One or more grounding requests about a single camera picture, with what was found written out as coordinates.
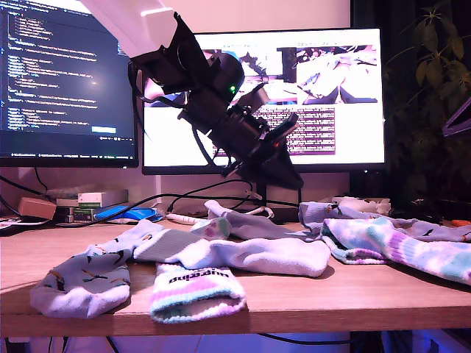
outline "white wall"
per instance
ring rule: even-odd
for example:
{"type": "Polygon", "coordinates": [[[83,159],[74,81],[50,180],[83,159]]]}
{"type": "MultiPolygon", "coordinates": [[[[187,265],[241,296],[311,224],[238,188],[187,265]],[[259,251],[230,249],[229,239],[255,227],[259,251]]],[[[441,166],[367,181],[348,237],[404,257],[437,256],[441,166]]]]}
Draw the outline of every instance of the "white wall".
{"type": "MultiPolygon", "coordinates": [[[[309,29],[348,27],[350,0],[167,0],[194,32],[223,32],[264,29],[309,29]]],[[[183,193],[221,181],[220,176],[143,176],[141,169],[39,168],[42,180],[50,188],[84,184],[107,188],[128,188],[131,201],[163,192],[183,193]]],[[[1,168],[1,175],[40,190],[31,168],[1,168]]],[[[348,174],[304,175],[304,200],[317,200],[348,191],[348,174]]],[[[1,185],[2,196],[17,207],[23,192],[1,185]]],[[[210,195],[244,196],[244,188],[230,186],[213,190],[210,195]]],[[[269,189],[269,198],[297,200],[293,191],[269,189]]],[[[182,211],[202,209],[201,202],[179,202],[182,211]]]]}

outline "sock cuff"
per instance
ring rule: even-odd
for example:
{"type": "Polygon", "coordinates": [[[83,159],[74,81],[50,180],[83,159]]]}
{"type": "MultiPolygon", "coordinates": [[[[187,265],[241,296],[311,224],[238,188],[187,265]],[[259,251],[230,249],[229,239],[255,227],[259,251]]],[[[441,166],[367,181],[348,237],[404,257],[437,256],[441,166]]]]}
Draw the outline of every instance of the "sock cuff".
{"type": "Polygon", "coordinates": [[[229,315],[246,303],[245,292],[228,268],[187,270],[157,264],[150,315],[164,324],[229,315]]]}

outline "monitor screen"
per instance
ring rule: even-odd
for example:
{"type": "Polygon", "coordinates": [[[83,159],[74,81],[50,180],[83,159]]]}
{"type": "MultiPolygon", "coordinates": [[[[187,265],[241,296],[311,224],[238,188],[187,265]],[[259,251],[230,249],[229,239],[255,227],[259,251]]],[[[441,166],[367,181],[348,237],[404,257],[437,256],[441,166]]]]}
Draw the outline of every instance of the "monitor screen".
{"type": "MultiPolygon", "coordinates": [[[[378,29],[213,33],[196,38],[206,55],[227,52],[242,64],[245,81],[234,102],[265,82],[269,102],[255,116],[274,127],[291,112],[298,114],[299,127],[287,143],[299,172],[384,166],[378,29]]],[[[149,98],[163,94],[150,80],[144,86],[149,98]]],[[[145,106],[145,174],[214,172],[191,125],[178,120],[178,113],[160,102],[145,106]]],[[[217,148],[203,134],[200,137],[213,157],[217,148]]],[[[227,157],[217,154],[214,161],[225,166],[227,157]]]]}
{"type": "Polygon", "coordinates": [[[129,57],[76,0],[0,0],[0,165],[137,167],[129,57]]]}

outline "patterned sock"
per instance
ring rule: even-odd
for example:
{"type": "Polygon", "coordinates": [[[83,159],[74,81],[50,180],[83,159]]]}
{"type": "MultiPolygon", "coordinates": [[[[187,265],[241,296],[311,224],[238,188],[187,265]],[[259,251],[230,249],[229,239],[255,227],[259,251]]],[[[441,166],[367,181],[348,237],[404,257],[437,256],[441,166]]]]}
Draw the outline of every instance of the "patterned sock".
{"type": "Polygon", "coordinates": [[[397,231],[421,241],[456,241],[471,240],[471,226],[449,228],[417,219],[394,219],[378,215],[377,213],[363,213],[348,207],[339,207],[337,204],[319,202],[303,202],[300,205],[300,222],[309,228],[312,235],[317,236],[325,219],[373,219],[386,218],[394,225],[397,231]]]}
{"type": "Polygon", "coordinates": [[[31,306],[55,318],[93,318],[117,307],[130,296],[125,261],[134,248],[162,229],[142,220],[107,243],[90,245],[53,268],[31,289],[31,306]]]}
{"type": "Polygon", "coordinates": [[[167,229],[158,238],[139,246],[140,261],[182,263],[186,268],[234,267],[267,274],[319,276],[327,267],[329,248],[321,241],[300,239],[251,239],[241,243],[197,239],[195,235],[167,229]]]}
{"type": "Polygon", "coordinates": [[[187,270],[157,263],[150,315],[164,324],[178,324],[238,312],[245,292],[228,268],[187,270]]]}
{"type": "Polygon", "coordinates": [[[426,243],[399,232],[387,218],[325,221],[329,232],[344,246],[374,249],[390,260],[471,285],[471,244],[437,241],[426,243]]]}
{"type": "Polygon", "coordinates": [[[228,239],[230,234],[230,223],[224,217],[205,219],[192,226],[190,232],[199,235],[201,238],[228,239]]]}
{"type": "Polygon", "coordinates": [[[208,218],[226,218],[232,228],[230,231],[231,234],[234,234],[240,239],[298,238],[302,240],[310,240],[312,237],[309,232],[292,231],[288,228],[278,226],[268,218],[260,217],[259,215],[246,215],[224,208],[215,200],[205,202],[205,206],[208,208],[208,218]]]}

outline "small box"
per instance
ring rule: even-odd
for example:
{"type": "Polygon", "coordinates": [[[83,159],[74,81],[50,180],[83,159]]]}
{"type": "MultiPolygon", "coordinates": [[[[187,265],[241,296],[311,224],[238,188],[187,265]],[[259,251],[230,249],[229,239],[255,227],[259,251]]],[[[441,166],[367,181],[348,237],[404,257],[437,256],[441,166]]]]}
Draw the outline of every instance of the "small box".
{"type": "Polygon", "coordinates": [[[79,193],[80,208],[99,208],[127,202],[127,190],[105,191],[103,193],[79,193]]]}
{"type": "Polygon", "coordinates": [[[95,215],[99,213],[110,210],[115,205],[108,207],[99,207],[99,208],[74,208],[74,222],[92,222],[95,221],[95,215]]]}
{"type": "Polygon", "coordinates": [[[20,215],[53,219],[56,205],[46,200],[22,197],[18,206],[18,212],[20,215]]]}

